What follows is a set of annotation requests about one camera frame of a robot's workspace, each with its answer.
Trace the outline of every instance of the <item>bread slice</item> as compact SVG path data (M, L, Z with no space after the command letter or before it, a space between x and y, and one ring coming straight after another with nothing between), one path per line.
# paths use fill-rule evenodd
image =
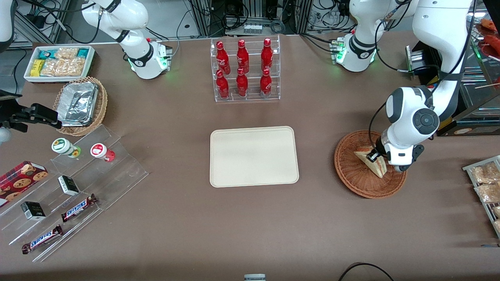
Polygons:
M380 156L375 162L367 159L367 155L372 151L371 146L362 146L354 151L354 154L370 168L370 170L379 178L382 178L387 173L387 166L384 157Z

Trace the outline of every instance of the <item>jar lid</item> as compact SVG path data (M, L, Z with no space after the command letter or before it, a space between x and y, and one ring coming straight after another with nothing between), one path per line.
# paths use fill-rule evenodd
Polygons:
M67 152L70 149L70 142L69 140L60 137L52 143L52 150L56 153L64 153Z
M90 149L90 154L96 158L103 157L107 152L108 148L102 143L96 143L92 145L92 148Z

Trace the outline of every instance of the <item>acrylic display rack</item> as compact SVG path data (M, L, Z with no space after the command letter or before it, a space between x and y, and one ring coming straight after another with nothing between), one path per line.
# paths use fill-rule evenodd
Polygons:
M472 165L468 165L468 166L465 166L462 168L462 170L467 172L467 175L469 176L470 181L474 185L474 191L477 193L477 196L480 196L478 193L479 184L477 183L476 179L472 175L472 172L471 172L472 168L493 162L496 165L496 168L500 171L500 162L499 161L500 161L500 155L488 158L486 160L483 160L483 161L480 161L480 162L477 162L477 163L474 163ZM484 203L484 202L481 202L481 203L482 203L482 206L484 207L484 209L486 210L486 214L488 215L488 218L489 218L491 224L493 225L493 222L498 220L499 218L495 215L495 213L493 212L492 209L493 209L493 207L500 205L500 203ZM500 232L497 230L496 227L493 227L493 229L496 232L496 236L500 239Z
M21 248L24 244L30 243L57 225L61 225L63 236L51 239L47 244L23 255L33 262L41 262L142 181L148 173L134 157L130 156L119 139L120 137L114 132L100 125L75 143L81 148L78 158L69 158L60 154L45 163L44 166L49 175L42 180L42 183L32 186L14 201L0 208L3 239L9 245L18 248L19 255L22 255ZM93 157L90 149L96 143L102 143L114 151L115 159L105 162ZM73 178L80 190L77 196L63 193L58 182L58 177L61 175ZM92 193L98 201L73 219L63 223L61 214L85 200ZM40 203L46 217L40 221L27 220L21 210L21 204L24 201Z
M271 39L271 49L272 53L272 67L270 69L269 76L272 79L271 84L271 94L268 98L261 97L261 52L264 47L264 39ZM218 39L212 39L210 42L210 61L212 64L212 80L213 80L213 92L216 102L231 103L231 102L266 102L266 101L277 101L281 97L280 88L280 77L281 77L281 63L280 63L280 37L275 36L250 36L244 37L245 46L248 50L248 56L250 60L250 71L246 74L248 78L248 94L246 97L241 97L238 94L238 89L236 85L236 77L238 76L238 61L236 54L238 52L238 40L241 38L237 37L224 37ZM217 41L222 41L224 43L224 49L229 56L229 66L231 67L231 73L226 75L225 78L229 83L229 99L221 99L219 92L217 91L216 84L216 71L219 69L217 64L217 48L215 44Z

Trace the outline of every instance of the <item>small black box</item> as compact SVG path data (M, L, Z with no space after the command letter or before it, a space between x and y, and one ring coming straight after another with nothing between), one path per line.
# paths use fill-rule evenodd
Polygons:
M28 220L40 221L45 218L45 213L40 203L25 201L21 204L21 209Z
M62 188L62 192L64 192L65 194L70 196L77 196L80 192L77 185L75 184L75 181L71 177L62 175L58 177L57 180L59 180L59 185Z

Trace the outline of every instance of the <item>aluminum foil container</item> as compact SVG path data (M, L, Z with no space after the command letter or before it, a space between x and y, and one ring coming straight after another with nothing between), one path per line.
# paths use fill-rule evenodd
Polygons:
M85 127L92 123L99 86L92 82L71 83L62 89L57 119L64 127Z

